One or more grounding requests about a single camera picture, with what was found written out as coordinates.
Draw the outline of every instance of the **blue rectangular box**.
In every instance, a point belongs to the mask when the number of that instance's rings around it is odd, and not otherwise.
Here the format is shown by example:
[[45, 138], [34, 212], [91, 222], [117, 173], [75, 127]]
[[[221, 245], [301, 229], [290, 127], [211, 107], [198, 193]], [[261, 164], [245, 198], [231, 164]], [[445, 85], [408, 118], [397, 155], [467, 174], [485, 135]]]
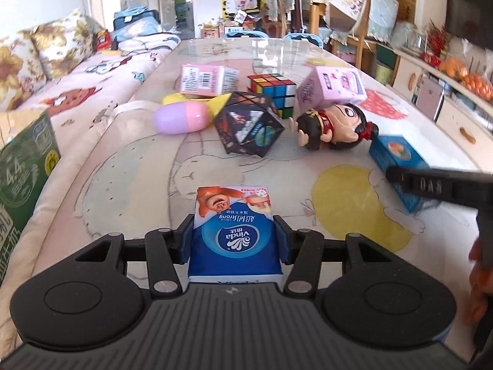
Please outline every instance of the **blue rectangular box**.
[[191, 282], [282, 282], [270, 196], [266, 188], [199, 188], [193, 228], [188, 266]]
[[[371, 143], [370, 156], [384, 173], [389, 166], [430, 168], [426, 161], [402, 136], [378, 136]], [[440, 204], [436, 200], [422, 199], [415, 195], [404, 193], [399, 185], [393, 185], [393, 187], [410, 213], [428, 207], [437, 207]]]

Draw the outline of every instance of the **black screen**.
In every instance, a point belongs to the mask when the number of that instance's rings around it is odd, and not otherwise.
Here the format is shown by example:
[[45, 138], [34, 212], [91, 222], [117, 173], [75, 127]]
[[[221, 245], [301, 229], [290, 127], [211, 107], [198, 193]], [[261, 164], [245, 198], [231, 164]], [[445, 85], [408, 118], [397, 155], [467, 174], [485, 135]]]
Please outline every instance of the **black screen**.
[[493, 0], [448, 0], [447, 31], [493, 50]]

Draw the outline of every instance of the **yellow toy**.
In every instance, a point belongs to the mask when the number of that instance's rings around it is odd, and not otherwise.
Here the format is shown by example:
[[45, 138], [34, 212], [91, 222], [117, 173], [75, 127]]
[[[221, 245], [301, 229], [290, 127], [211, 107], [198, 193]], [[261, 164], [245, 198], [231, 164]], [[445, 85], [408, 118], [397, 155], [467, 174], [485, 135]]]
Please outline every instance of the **yellow toy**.
[[165, 96], [161, 101], [161, 105], [178, 103], [180, 101], [201, 101], [205, 103], [209, 108], [210, 117], [215, 118], [222, 110], [222, 108], [224, 107], [230, 96], [231, 93], [228, 93], [227, 95], [213, 97], [213, 98], [188, 98], [183, 93], [174, 93], [172, 95]]

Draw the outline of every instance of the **drawer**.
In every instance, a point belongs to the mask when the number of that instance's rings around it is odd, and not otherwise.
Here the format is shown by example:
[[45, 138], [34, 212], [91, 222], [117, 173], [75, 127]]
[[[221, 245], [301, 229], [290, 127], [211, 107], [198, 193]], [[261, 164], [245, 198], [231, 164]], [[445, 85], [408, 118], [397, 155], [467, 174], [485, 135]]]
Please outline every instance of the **drawer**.
[[448, 98], [436, 123], [482, 171], [493, 172], [493, 136], [486, 129]]
[[422, 73], [423, 70], [420, 66], [401, 58], [397, 75], [395, 76], [394, 89], [410, 102], [413, 99], [414, 90]]

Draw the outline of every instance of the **wooden handle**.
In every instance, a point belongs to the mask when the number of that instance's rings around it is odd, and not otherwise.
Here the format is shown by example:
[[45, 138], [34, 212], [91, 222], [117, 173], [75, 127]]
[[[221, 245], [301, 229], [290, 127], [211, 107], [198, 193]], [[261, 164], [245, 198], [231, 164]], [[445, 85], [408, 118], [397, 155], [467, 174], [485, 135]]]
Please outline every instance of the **wooden handle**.
[[476, 138], [474, 136], [468, 134], [464, 127], [460, 127], [459, 131], [460, 131], [460, 134], [462, 136], [464, 136], [469, 143], [476, 144]]
[[414, 81], [416, 80], [416, 73], [413, 73], [411, 75], [411, 77], [409, 78], [409, 83], [407, 85], [407, 88], [409, 89], [409, 91], [411, 92], [413, 90], [413, 84], [414, 84]]

